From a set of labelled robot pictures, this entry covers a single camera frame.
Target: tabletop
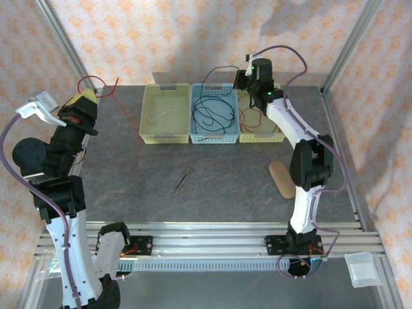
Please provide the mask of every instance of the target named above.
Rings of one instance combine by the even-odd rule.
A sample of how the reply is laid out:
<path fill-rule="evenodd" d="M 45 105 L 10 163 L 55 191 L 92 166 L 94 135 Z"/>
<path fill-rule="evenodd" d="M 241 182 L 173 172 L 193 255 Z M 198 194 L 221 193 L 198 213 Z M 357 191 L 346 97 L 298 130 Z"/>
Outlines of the tabletop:
<path fill-rule="evenodd" d="M 118 86 L 116 97 L 139 126 L 144 86 Z M 291 87 L 296 111 L 321 134 L 330 133 L 316 87 Z M 102 98 L 80 175 L 88 221 L 287 222 L 294 200 L 284 199 L 268 166 L 281 161 L 288 168 L 293 149 L 281 143 L 163 144 L 138 142 L 132 125 L 112 97 Z M 178 186 L 187 170 L 184 184 Z M 327 187 L 343 181 L 335 161 Z M 346 191 L 321 196 L 317 221 L 354 221 Z"/>
<path fill-rule="evenodd" d="M 305 280 L 269 271 L 135 272 L 118 280 L 121 309 L 382 308 L 376 287 L 352 287 L 343 259 L 321 267 Z M 58 308 L 61 299 L 61 279 L 47 279 L 37 308 Z"/>

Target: black cable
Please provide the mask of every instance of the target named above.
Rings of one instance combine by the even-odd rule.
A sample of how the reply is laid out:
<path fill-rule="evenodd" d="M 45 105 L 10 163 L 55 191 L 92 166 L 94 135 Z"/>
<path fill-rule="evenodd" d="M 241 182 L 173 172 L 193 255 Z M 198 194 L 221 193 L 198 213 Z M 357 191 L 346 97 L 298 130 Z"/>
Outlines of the black cable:
<path fill-rule="evenodd" d="M 233 124 L 236 121 L 236 119 L 235 119 L 235 110 L 226 100 L 223 100 L 221 97 L 217 97 L 217 96 L 213 96 L 213 95 L 203 96 L 203 87 L 204 87 L 204 84 L 206 82 L 207 77 L 209 77 L 209 75 L 214 70 L 220 69 L 220 68 L 236 68 L 236 69 L 240 70 L 237 66 L 217 66 L 214 69 L 212 69 L 210 72 L 208 72 L 208 74 L 205 76 L 203 82 L 201 83 L 201 87 L 200 87 L 200 97 L 195 101 L 194 108 L 193 108 L 193 111 L 192 111 L 192 117 L 193 117 L 193 120 L 194 120 L 194 132 L 196 134 L 198 134 L 198 128 L 197 128 L 198 126 L 201 127 L 203 130 L 209 131 L 209 132 L 218 132 L 220 130 L 223 130 L 223 134 L 225 134 L 226 129 L 233 126 Z M 224 94 L 223 96 L 226 97 L 226 96 L 230 95 L 233 92 L 233 89 L 234 88 L 232 88 L 228 93 Z M 217 101 L 217 100 L 223 102 L 226 105 L 228 105 L 228 107 L 231 109 L 231 113 L 230 113 L 231 118 L 225 118 L 224 116 L 215 113 L 211 108 L 206 107 L 205 104 L 204 104 L 204 102 L 207 102 L 207 101 Z M 207 115 L 205 113 L 202 113 L 200 111 L 201 109 L 203 109 L 207 113 Z M 208 124 L 204 120 L 202 120 L 204 126 L 211 127 L 216 123 L 217 125 L 220 126 L 220 128 L 219 129 L 210 129 L 210 128 L 203 127 L 199 123 L 199 121 L 196 119 L 196 112 L 201 114 L 205 118 L 208 118 L 208 119 L 211 120 L 210 124 Z M 220 118 L 228 121 L 229 124 L 227 126 L 224 126 L 218 119 L 216 119 L 216 117 L 220 117 Z"/>
<path fill-rule="evenodd" d="M 226 118 L 222 115 L 219 115 L 217 113 L 215 113 L 211 108 L 208 108 L 207 106 L 205 106 L 205 102 L 207 101 L 220 101 L 222 103 L 224 103 L 225 105 L 227 105 L 230 108 L 230 118 Z M 210 123 L 206 123 L 205 120 L 201 120 L 201 122 L 203 122 L 203 125 L 200 123 L 200 121 L 196 118 L 196 112 L 201 114 L 203 117 L 211 120 Z M 233 124 L 235 123 L 236 119 L 235 119 L 235 110 L 234 108 L 225 100 L 223 100 L 222 98 L 216 97 L 216 96 L 203 96 L 198 98 L 195 103 L 194 103 L 194 107 L 193 107 L 193 111 L 192 111 L 192 118 L 194 120 L 194 131 L 197 134 L 198 133 L 198 126 L 201 127 L 203 130 L 208 131 L 208 132 L 218 132 L 220 130 L 223 130 L 223 134 L 226 133 L 226 129 L 230 128 L 231 126 L 233 126 Z M 222 120 L 225 120 L 226 122 L 229 122 L 226 125 L 222 124 L 222 120 L 218 119 L 221 118 Z M 217 124 L 220 126 L 220 128 L 218 129 L 211 129 L 210 127 L 212 127 L 214 124 Z"/>
<path fill-rule="evenodd" d="M 83 157 L 82 157 L 82 159 L 81 159 L 79 162 L 73 164 L 72 166 L 78 165 L 78 164 L 80 164 L 80 163 L 83 162 L 84 157 L 86 156 L 86 153 L 87 153 L 87 151 L 88 151 L 88 149 L 87 149 L 87 147 L 86 147 L 85 145 L 82 145 L 82 151 L 83 151 Z"/>

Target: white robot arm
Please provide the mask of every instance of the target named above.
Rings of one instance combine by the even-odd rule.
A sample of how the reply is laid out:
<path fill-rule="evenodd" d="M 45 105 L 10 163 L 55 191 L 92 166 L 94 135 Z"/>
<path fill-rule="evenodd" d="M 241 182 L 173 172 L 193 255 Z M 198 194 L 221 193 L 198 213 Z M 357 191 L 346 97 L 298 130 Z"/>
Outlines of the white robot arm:
<path fill-rule="evenodd" d="M 311 128 L 297 114 L 283 91 L 274 87 L 272 62 L 269 59 L 262 58 L 259 53 L 248 55 L 247 60 L 247 70 L 239 70 L 236 74 L 235 88 L 248 91 L 250 107 L 256 106 L 275 122 L 294 149 L 289 168 L 296 185 L 294 213 L 289 221 L 286 240 L 271 243 L 270 246 L 276 248 L 268 251 L 273 254 L 307 255 L 308 248 L 318 248 L 317 244 L 321 243 L 314 224 L 318 205 L 315 194 L 319 195 L 333 173 L 332 153 L 314 136 L 332 147 L 333 140 L 329 135 L 320 135 Z"/>
<path fill-rule="evenodd" d="M 300 118 L 300 121 L 305 124 L 306 122 L 296 113 L 295 109 L 290 104 L 289 99 L 286 101 L 288 106 L 287 108 L 291 109 L 295 115 Z M 290 116 L 287 108 L 283 104 L 283 99 L 277 98 L 272 101 L 272 103 L 268 104 L 267 117 L 276 123 L 280 130 L 282 130 L 283 134 L 285 134 L 293 149 L 295 149 L 296 144 L 300 141 L 310 141 L 312 140 L 312 137 L 310 137 L 297 125 L 296 121 Z M 314 135 L 319 135 L 319 133 L 310 126 L 306 127 Z M 306 191 L 302 187 L 296 186 L 295 208 L 294 213 L 290 218 L 290 225 L 297 234 L 311 232 L 315 228 L 309 219 L 310 203 L 312 198 L 314 198 L 314 193 L 322 187 L 322 185 L 317 185 Z M 317 201 L 318 199 L 316 199 L 312 210 L 313 217 L 316 217 Z"/>
<path fill-rule="evenodd" d="M 98 236 L 93 265 L 82 179 L 68 176 L 85 134 L 97 134 L 95 94 L 87 89 L 73 97 L 59 110 L 59 119 L 50 114 L 57 104 L 45 92 L 41 94 L 17 112 L 23 118 L 36 113 L 42 120 L 58 126 L 50 144 L 36 138 L 21 140 L 13 150 L 13 160 L 20 167 L 21 176 L 30 182 L 20 178 L 35 193 L 34 204 L 56 248 L 62 273 L 62 308 L 117 309 L 120 306 L 120 289 L 115 280 L 118 260 L 123 250 L 130 251 L 135 244 L 131 244 L 123 222 L 106 225 Z"/>

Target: red wire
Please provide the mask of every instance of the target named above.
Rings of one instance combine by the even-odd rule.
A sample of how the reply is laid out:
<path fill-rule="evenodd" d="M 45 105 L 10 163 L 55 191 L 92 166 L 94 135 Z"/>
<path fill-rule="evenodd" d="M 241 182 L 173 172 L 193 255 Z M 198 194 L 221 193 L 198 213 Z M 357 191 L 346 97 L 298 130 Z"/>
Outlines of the red wire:
<path fill-rule="evenodd" d="M 321 250 L 321 249 L 319 249 L 319 248 L 309 247 L 309 249 L 310 249 L 310 254 L 309 254 L 310 256 L 312 255 L 312 251 L 318 251 L 318 252 L 320 252 L 321 254 L 324 254 L 325 256 L 327 256 L 326 252 L 323 251 L 323 250 Z"/>
<path fill-rule="evenodd" d="M 79 80 L 79 82 L 77 83 L 77 91 L 78 91 L 79 93 L 81 93 L 81 90 L 80 90 L 80 84 L 81 84 L 81 82 L 82 82 L 83 80 L 89 79 L 89 78 L 98 79 L 99 81 L 101 81 L 101 82 L 103 83 L 103 85 L 105 85 L 105 87 L 107 87 L 107 88 L 109 88 L 109 89 L 111 90 L 111 92 L 110 92 L 108 95 L 101 95 L 101 96 L 96 97 L 96 98 L 107 98 L 107 97 L 113 96 L 113 100 L 117 103 L 117 105 L 119 105 L 120 109 L 121 109 L 121 110 L 123 111 L 123 113 L 126 115 L 127 120 L 130 122 L 130 124 L 133 126 L 133 129 L 135 130 L 136 137 L 137 137 L 137 152 L 136 152 L 135 165 L 133 166 L 133 168 L 132 168 L 132 170 L 131 170 L 131 171 L 133 172 L 133 171 L 135 171 L 135 169 L 136 169 L 137 166 L 138 166 L 142 141 L 141 141 L 141 139 L 140 139 L 139 130 L 138 130 L 138 128 L 136 127 L 136 124 L 133 122 L 133 120 L 132 120 L 132 118 L 130 117 L 129 113 L 128 113 L 128 112 L 126 111 L 126 109 L 123 107 L 122 103 L 120 103 L 120 101 L 117 100 L 117 98 L 116 98 L 116 96 L 115 96 L 115 90 L 116 90 L 116 87 L 117 87 L 118 78 L 116 79 L 115 85 L 114 85 L 113 88 L 112 88 L 112 87 L 108 86 L 108 85 L 104 82 L 104 80 L 102 80 L 100 77 L 98 77 L 98 76 L 96 76 L 96 75 L 86 75 L 85 77 L 82 77 L 82 78 Z"/>
<path fill-rule="evenodd" d="M 240 97 L 240 98 L 238 99 L 238 102 L 239 102 L 241 99 L 243 99 L 244 97 L 247 97 L 247 96 L 249 96 L 249 95 L 243 95 L 242 97 Z M 251 110 L 253 110 L 253 111 L 255 111 L 255 112 L 257 112 L 257 113 L 260 114 L 260 115 L 259 115 L 259 124 L 258 124 L 257 126 L 248 126 L 248 125 L 244 124 L 244 123 L 245 123 L 245 118 L 246 118 L 245 112 L 246 112 L 247 110 L 249 110 L 249 109 L 251 109 Z M 249 130 L 248 128 L 250 128 L 250 129 L 255 129 L 255 128 L 261 126 L 261 124 L 262 124 L 262 116 L 263 116 L 262 112 L 254 109 L 254 108 L 247 108 L 247 109 L 244 109 L 243 111 L 242 111 L 241 109 L 239 109 L 239 111 L 240 111 L 239 121 L 241 121 L 241 120 L 240 120 L 240 117 L 243 116 L 243 120 L 241 121 L 241 124 L 240 124 L 240 131 L 243 133 L 243 128 L 244 128 L 244 129 L 246 129 L 249 133 L 255 133 L 255 132 Z M 275 124 L 275 128 L 274 128 L 273 131 L 272 131 L 273 133 L 275 132 L 276 128 L 277 128 L 277 125 Z"/>

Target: orange patterned wallpaper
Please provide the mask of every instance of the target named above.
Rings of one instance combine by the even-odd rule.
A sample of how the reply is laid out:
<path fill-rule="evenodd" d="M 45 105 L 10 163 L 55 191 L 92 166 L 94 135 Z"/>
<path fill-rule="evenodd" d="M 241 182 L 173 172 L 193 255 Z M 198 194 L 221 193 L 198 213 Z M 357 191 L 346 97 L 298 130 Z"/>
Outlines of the orange patterned wallpaper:
<path fill-rule="evenodd" d="M 106 81 L 201 82 L 216 66 L 245 66 L 246 53 L 287 44 L 309 65 L 295 84 L 320 86 L 366 0 L 51 2 L 89 73 Z M 302 70 L 289 51 L 266 56 L 280 83 Z"/>
<path fill-rule="evenodd" d="M 412 308 L 412 1 L 382 1 L 332 94 L 357 192 Z"/>
<path fill-rule="evenodd" d="M 0 4 L 0 129 L 28 97 L 45 89 L 62 105 L 76 94 L 77 78 L 34 0 Z M 19 120 L 6 140 L 14 145 L 33 136 L 48 141 L 54 128 L 38 118 Z M 0 308 L 15 308 L 44 226 L 31 194 L 0 167 Z"/>

